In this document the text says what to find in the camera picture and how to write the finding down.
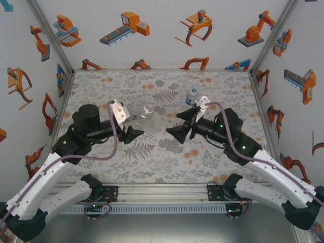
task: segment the floral pattern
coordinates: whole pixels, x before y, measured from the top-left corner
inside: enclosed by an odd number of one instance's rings
[[[89,173],[104,183],[222,182],[231,173],[263,182],[260,176],[233,163],[221,149],[213,147],[201,136],[193,140],[187,138],[180,144],[166,133],[166,128],[183,123],[176,114],[190,108],[185,99],[192,88],[197,89],[199,95],[219,101],[224,108],[232,108],[244,121],[242,131],[268,148],[247,72],[78,71],[59,136],[72,124],[72,114],[89,103],[98,106],[101,121],[108,119],[107,102],[111,99],[122,102],[134,115],[144,104],[151,103],[154,115],[145,126],[137,125],[134,120],[125,123],[126,127],[132,125],[145,133],[128,145],[119,143],[111,160],[83,159],[61,182],[76,182]],[[213,119],[219,111],[218,107],[210,106],[205,118]],[[106,157],[112,151],[113,139],[109,139],[93,146],[88,155]]]

